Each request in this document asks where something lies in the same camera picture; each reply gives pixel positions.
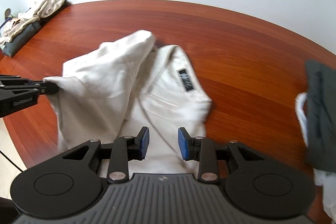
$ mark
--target tiled floor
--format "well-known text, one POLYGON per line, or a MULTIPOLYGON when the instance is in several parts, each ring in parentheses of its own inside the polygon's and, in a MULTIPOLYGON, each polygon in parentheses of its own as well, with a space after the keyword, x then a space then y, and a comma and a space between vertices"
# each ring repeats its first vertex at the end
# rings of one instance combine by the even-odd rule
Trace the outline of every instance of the tiled floor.
MULTIPOLYGON (((26 170, 2 118, 0 118, 0 150, 19 168, 26 170)), ((11 198, 9 189, 13 179, 20 173, 3 155, 0 154, 0 197, 11 198)))

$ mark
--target ribbed gray plate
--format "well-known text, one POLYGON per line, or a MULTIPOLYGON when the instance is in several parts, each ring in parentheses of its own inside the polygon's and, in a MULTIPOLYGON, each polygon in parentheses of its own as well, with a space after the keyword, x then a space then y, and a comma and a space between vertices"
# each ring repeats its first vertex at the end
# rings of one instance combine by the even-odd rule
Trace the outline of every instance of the ribbed gray plate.
POLYGON ((110 185, 101 200, 76 216, 41 220, 21 215, 14 221, 14 224, 115 223, 312 224, 312 221, 306 216, 283 221, 249 216, 234 208, 216 185, 202 184, 192 174, 135 174, 127 183, 110 185))

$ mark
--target white cloth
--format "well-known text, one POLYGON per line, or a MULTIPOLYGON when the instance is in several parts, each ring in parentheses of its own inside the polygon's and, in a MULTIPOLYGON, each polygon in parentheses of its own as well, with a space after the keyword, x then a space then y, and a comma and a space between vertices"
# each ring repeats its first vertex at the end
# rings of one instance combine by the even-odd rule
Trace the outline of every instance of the white cloth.
POLYGON ((42 0, 34 2, 27 12, 19 13, 17 18, 13 18, 5 24, 0 37, 0 45, 4 45, 5 42, 11 42, 28 24, 52 15, 64 2, 65 0, 42 0))
POLYGON ((60 151, 92 138, 111 143, 117 136, 136 136, 148 126, 146 159, 129 162, 130 175, 197 172, 197 162, 182 160, 177 130, 205 136, 211 99, 179 46, 154 43, 151 32, 137 31, 65 62, 62 77, 45 78, 60 87, 49 96, 58 116, 60 151), (180 79, 183 69, 193 90, 186 91, 180 79))
MULTIPOLYGON (((302 137, 305 145, 308 147, 308 128, 307 117, 303 106, 307 99, 307 93, 303 92, 295 98, 295 112, 301 127, 302 137)), ((323 209, 327 215, 336 222, 336 173, 323 170, 314 170, 314 180, 317 186, 323 186, 323 209)))

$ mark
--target fabric fold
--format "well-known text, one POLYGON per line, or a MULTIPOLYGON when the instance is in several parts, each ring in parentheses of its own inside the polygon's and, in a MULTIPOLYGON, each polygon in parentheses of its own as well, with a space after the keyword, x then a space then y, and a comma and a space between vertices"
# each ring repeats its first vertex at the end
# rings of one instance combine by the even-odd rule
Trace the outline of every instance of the fabric fold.
POLYGON ((104 42, 97 50, 65 62, 62 77, 44 79, 60 87, 48 96, 58 116, 59 151, 93 138, 114 141, 139 67, 154 42, 152 33, 144 30, 104 42))

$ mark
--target folded clothes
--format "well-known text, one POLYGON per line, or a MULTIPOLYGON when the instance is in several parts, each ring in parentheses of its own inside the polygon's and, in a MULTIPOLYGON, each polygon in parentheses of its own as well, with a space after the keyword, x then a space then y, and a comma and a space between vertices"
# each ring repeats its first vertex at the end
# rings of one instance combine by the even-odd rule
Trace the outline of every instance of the folded clothes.
POLYGON ((14 57, 14 55, 22 48, 27 41, 32 38, 41 29, 40 21, 34 21, 26 26, 26 28, 19 33, 11 43, 6 43, 5 45, 0 45, 2 53, 9 57, 14 57))
POLYGON ((19 13, 17 18, 12 18, 5 25, 0 37, 0 45, 11 42, 30 23, 49 17, 56 12, 65 0, 42 0, 35 2, 25 13, 19 13))

